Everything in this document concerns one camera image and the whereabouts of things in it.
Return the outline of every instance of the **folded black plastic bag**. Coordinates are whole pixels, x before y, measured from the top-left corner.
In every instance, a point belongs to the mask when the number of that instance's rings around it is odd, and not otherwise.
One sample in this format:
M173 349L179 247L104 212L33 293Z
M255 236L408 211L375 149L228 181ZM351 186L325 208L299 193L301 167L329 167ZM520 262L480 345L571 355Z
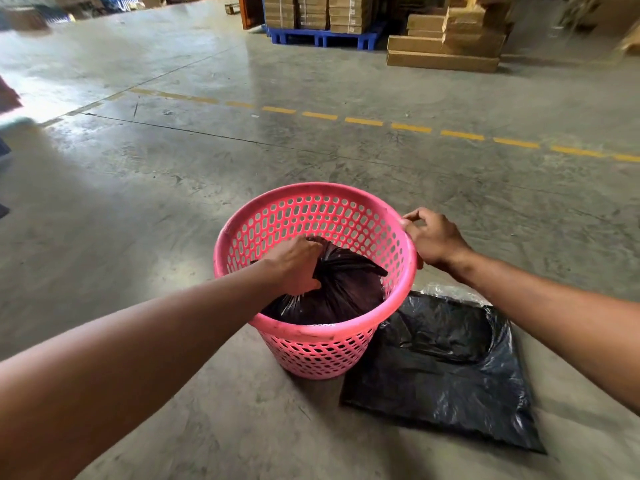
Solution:
M412 291L347 372L340 403L546 453L511 327L492 306Z
M322 288L300 296L280 296L263 309L264 315L295 325L340 323L372 311L385 300L380 281L387 275L384 268L323 237L307 239L323 245L314 271Z

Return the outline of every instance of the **stacked cardboard boxes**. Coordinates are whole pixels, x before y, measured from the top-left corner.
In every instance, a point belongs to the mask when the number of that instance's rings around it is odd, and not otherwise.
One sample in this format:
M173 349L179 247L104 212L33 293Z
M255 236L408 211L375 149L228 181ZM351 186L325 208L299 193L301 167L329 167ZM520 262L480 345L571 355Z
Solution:
M329 0L331 31L363 34L371 24L372 0Z
M408 36L391 36L387 65L495 72L511 0L467 0L444 16L410 15Z
M264 0L264 22L277 29L296 28L296 0Z
M329 22L329 0L298 0L300 28L326 30Z

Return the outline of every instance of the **pink plastic basket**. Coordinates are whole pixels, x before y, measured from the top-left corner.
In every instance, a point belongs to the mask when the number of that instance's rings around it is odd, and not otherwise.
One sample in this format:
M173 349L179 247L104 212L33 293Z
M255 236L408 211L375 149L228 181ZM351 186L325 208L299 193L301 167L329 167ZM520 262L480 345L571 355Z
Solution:
M287 185L256 197L228 220L214 249L214 275L248 266L277 242L298 234L321 235L384 267L386 300L367 314L327 325L292 325L262 314L250 322L284 369L308 379L336 377L360 359L377 326L411 290L415 248L399 220L388 204L353 187Z

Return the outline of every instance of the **concrete floor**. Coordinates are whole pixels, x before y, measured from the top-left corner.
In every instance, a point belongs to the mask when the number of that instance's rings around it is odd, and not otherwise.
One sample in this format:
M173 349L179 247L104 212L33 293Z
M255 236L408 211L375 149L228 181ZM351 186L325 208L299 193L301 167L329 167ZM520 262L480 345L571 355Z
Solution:
M0 161L0 202L12 208L0 221L0 357L210 278L233 211L305 180L355 185L399 211L431 206L482 252L640 299L640 162L612 157L640 155L636 64L494 75L388 68L383 52L274 46L242 32L222 3L40 38L0 34L0 73L23 95L23 115L49 122L1 133L13 154ZM441 279L423 274L417 287ZM246 326L80 478L640 478L640 420L520 335L546 457L339 408L340 379L289 377Z

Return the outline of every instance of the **wooden door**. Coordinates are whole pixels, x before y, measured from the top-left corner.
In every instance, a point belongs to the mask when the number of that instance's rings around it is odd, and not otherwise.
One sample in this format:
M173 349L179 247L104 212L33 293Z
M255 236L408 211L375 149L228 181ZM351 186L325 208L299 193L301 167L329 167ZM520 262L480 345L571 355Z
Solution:
M264 7L262 0L238 0L240 3L240 16L242 16L242 28L249 30L264 23Z

